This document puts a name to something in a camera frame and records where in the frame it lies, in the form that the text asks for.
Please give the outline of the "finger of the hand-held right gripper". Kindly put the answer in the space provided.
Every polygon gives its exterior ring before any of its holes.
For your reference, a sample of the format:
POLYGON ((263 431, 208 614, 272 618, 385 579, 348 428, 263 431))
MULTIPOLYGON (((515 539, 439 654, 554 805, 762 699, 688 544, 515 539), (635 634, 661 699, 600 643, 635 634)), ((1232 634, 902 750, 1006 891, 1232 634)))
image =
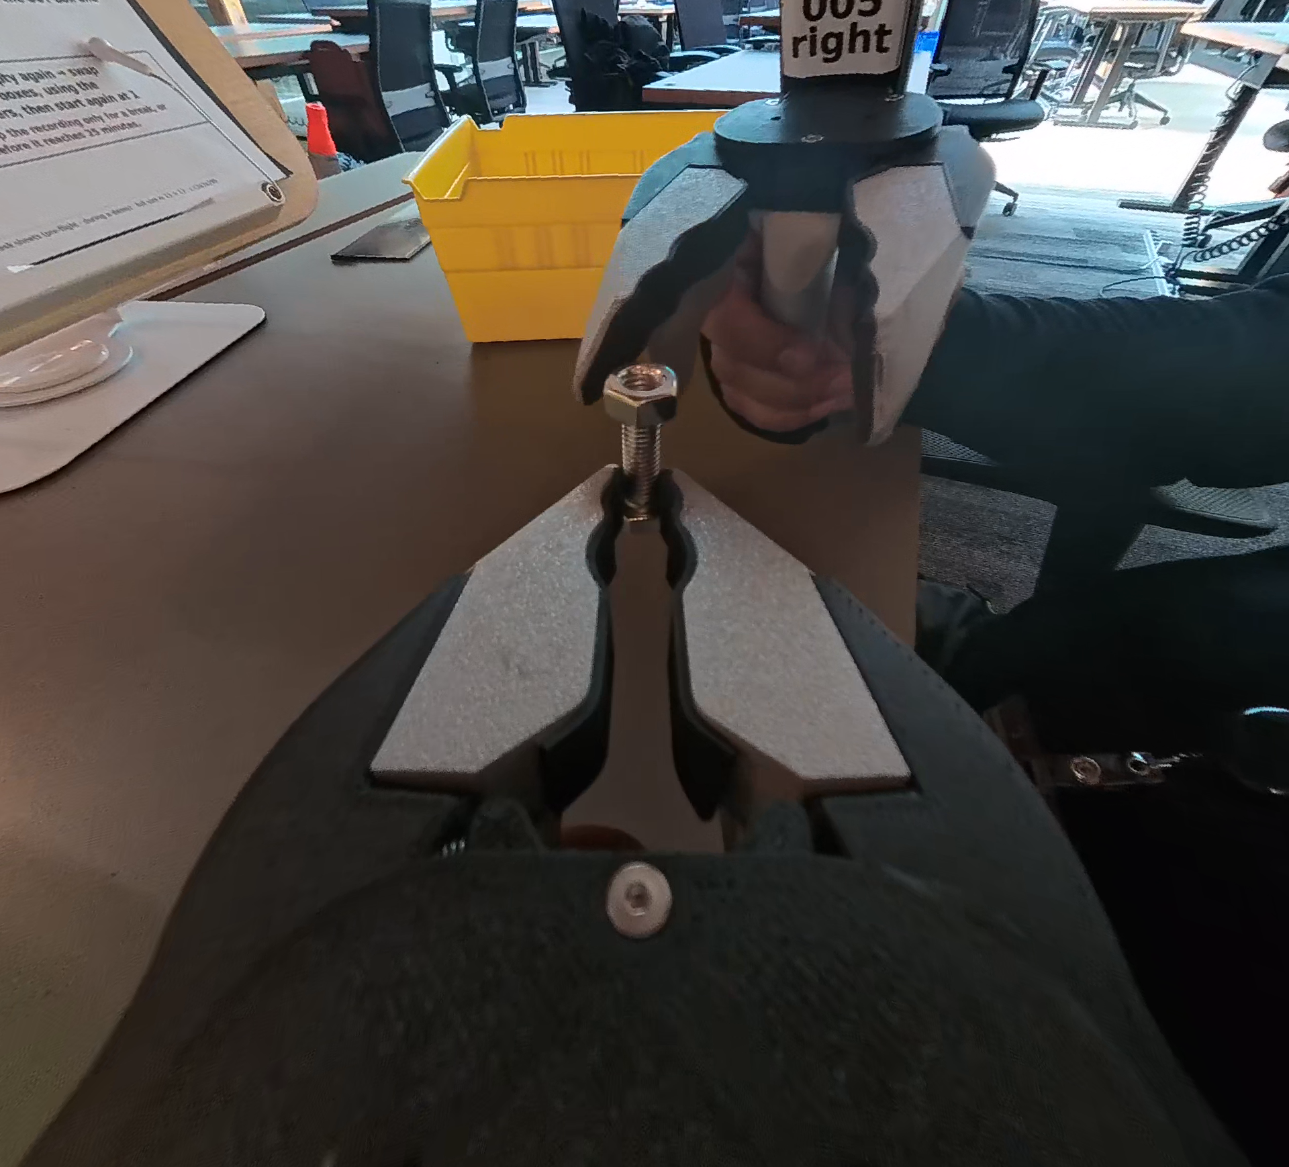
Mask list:
POLYGON ((848 181, 834 286, 848 294, 848 385, 864 443, 882 443, 941 341, 966 263, 954 169, 848 181))
POLYGON ((685 294, 720 275, 750 230, 750 181, 685 167, 623 220, 579 341, 570 392, 597 403, 603 378, 647 354, 685 294))

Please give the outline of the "yellow open bin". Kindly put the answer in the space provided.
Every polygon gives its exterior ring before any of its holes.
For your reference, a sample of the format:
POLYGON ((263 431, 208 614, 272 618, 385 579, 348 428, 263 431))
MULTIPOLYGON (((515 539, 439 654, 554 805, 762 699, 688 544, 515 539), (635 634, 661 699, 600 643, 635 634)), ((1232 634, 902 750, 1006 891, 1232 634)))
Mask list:
POLYGON ((405 172, 468 344, 579 341, 638 172, 720 109, 455 118, 405 172))

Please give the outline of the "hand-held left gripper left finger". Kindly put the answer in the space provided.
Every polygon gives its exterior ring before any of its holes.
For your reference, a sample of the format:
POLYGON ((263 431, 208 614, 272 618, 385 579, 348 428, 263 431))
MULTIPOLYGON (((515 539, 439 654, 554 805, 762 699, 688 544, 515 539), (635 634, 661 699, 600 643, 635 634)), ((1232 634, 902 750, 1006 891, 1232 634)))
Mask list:
POLYGON ((386 786, 575 805, 608 743, 615 467, 484 554, 368 761, 386 786))

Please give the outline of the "background office desks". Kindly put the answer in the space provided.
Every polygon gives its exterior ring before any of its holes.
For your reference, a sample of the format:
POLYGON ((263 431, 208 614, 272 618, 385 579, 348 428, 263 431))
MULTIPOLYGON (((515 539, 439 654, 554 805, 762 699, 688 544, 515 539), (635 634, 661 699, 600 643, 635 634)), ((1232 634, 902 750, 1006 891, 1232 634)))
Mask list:
MULTIPOLYGON (((283 11, 272 20, 244 20, 244 28, 215 28, 221 48, 248 71, 252 79, 291 79, 311 71, 311 48, 319 40, 341 45, 348 57, 366 57, 368 32, 342 32, 341 20, 368 20, 366 9, 336 9, 336 11, 283 11)), ((1246 114, 1252 114, 1259 96, 1284 98, 1284 53, 1289 53, 1289 28, 1284 20, 1190 20, 1186 40, 1198 40, 1198 57, 1215 60, 1210 48, 1246 53, 1248 60, 1228 72, 1228 86, 1248 91, 1246 114)), ((685 72, 668 72, 643 86, 643 109, 736 109, 750 98, 778 96, 778 57, 773 53, 727 53, 715 60, 702 60, 685 72)), ((1077 148, 1069 156, 1039 156, 1039 188, 1058 193, 1100 193, 1117 194, 1122 210, 1138 212, 1186 212, 1190 198, 1179 193, 1190 188, 1179 169, 1179 148, 1195 148, 1195 163, 1201 163, 1205 138, 1179 133, 1173 127, 1129 130, 1129 127, 1100 127, 1111 138, 1100 156, 1094 148, 1077 148)), ((1205 181, 1205 210, 1266 210, 1284 203, 1271 198, 1271 177, 1284 172, 1284 153, 1259 148, 1259 167, 1266 172, 1240 172, 1240 193, 1220 193, 1215 181, 1232 177, 1220 156, 1232 153, 1240 138, 1240 127, 1232 127, 1232 138, 1225 153, 1215 153, 1215 172, 1205 181)))

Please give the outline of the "printed instruction sheet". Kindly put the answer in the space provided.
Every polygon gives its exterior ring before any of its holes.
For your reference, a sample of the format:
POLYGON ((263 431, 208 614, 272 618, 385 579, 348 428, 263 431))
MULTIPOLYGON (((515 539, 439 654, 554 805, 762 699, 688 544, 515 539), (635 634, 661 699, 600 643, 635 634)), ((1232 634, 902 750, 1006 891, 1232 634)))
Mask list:
POLYGON ((133 0, 0 0, 6 275, 280 212, 283 177, 133 0))

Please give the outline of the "black jacket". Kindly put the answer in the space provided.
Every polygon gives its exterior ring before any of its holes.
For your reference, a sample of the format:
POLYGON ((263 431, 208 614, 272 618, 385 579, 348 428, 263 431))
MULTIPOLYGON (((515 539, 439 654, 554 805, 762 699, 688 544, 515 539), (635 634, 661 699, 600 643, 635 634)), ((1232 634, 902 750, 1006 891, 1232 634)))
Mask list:
POLYGON ((579 9, 566 40, 570 109, 635 114, 638 91, 669 72, 669 48, 647 16, 579 9))

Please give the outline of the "group of black office chairs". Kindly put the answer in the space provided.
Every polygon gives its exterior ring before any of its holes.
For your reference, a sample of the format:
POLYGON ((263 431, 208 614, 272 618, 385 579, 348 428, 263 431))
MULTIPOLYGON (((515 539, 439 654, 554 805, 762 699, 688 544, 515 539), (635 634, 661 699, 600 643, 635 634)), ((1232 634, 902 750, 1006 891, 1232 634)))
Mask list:
MULTIPOLYGON (((475 91, 488 79, 517 79, 515 71, 515 16, 517 0, 475 0, 503 16, 502 66, 484 72, 484 20, 475 20, 475 91)), ((974 142, 1018 133, 1046 122, 1039 98, 930 98, 907 91, 909 66, 909 11, 913 0, 778 0, 786 32, 778 40, 778 96, 727 109, 715 122, 715 148, 727 172, 772 172, 778 163, 858 163, 881 167, 920 156, 948 133, 974 142)), ((570 40, 579 9, 618 16, 618 0, 554 0, 558 32, 570 40)), ((366 0, 368 16, 368 81, 374 109, 398 130, 398 118, 444 118, 444 91, 429 60, 429 0, 366 0)))

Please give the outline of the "steel bolt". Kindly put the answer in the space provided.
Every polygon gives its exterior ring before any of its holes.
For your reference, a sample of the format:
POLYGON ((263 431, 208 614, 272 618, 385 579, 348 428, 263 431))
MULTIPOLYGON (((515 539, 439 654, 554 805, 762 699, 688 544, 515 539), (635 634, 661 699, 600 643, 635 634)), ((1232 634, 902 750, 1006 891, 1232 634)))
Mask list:
POLYGON ((661 428, 623 421, 618 428, 618 520, 623 529, 656 525, 656 478, 661 478, 661 428))

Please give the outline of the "person's right forearm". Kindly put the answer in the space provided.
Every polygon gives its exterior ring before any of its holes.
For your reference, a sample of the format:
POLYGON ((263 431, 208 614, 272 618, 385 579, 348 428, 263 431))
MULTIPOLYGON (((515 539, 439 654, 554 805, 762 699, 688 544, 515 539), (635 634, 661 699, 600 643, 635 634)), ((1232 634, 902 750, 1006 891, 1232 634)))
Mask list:
POLYGON ((1289 278, 1210 301, 960 286, 907 421, 1049 498, 1289 478, 1289 278))

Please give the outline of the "person's right hand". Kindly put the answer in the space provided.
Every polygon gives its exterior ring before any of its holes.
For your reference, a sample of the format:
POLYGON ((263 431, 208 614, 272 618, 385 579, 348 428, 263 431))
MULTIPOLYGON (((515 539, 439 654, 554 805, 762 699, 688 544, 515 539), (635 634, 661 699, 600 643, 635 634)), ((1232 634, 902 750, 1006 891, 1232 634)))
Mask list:
POLYGON ((736 263, 710 306, 702 357, 720 403, 759 437, 798 438, 852 413, 846 350, 773 321, 759 301, 759 263, 736 263))

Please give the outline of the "steel hex nut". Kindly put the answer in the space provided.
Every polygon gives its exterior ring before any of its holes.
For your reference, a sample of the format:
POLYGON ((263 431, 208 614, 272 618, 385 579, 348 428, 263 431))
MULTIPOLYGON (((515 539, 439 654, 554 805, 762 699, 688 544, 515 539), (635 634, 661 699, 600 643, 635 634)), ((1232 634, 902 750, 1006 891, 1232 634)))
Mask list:
POLYGON ((618 428, 668 428, 681 407, 681 378, 669 365, 623 365, 603 378, 600 402, 618 428))

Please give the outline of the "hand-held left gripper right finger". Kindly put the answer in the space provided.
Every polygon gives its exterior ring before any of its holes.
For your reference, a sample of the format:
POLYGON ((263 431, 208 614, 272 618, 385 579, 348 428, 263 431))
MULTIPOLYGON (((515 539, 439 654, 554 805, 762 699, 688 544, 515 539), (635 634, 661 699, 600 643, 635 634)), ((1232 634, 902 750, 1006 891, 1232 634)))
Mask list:
POLYGON ((685 472, 656 482, 669 756, 702 820, 909 786, 808 564, 685 472))

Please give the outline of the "person's dark clothing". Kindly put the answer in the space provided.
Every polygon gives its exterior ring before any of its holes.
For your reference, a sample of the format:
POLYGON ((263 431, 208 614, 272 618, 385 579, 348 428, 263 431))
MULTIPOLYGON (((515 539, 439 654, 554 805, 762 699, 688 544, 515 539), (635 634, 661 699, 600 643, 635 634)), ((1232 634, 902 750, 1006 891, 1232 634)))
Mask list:
POLYGON ((1001 718, 1186 1073, 1248 1162, 1284 1162, 1284 548, 1006 614, 920 579, 913 650, 1001 718))

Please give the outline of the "black flat card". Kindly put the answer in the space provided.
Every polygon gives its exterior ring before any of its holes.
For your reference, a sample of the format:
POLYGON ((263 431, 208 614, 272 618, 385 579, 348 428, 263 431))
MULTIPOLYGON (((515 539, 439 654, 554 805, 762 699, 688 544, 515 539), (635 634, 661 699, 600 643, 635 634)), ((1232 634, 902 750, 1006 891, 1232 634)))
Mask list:
POLYGON ((348 238, 341 253, 332 253, 336 266, 356 266, 356 263, 412 263, 419 253, 429 247, 429 234, 424 217, 386 217, 356 238, 348 238))

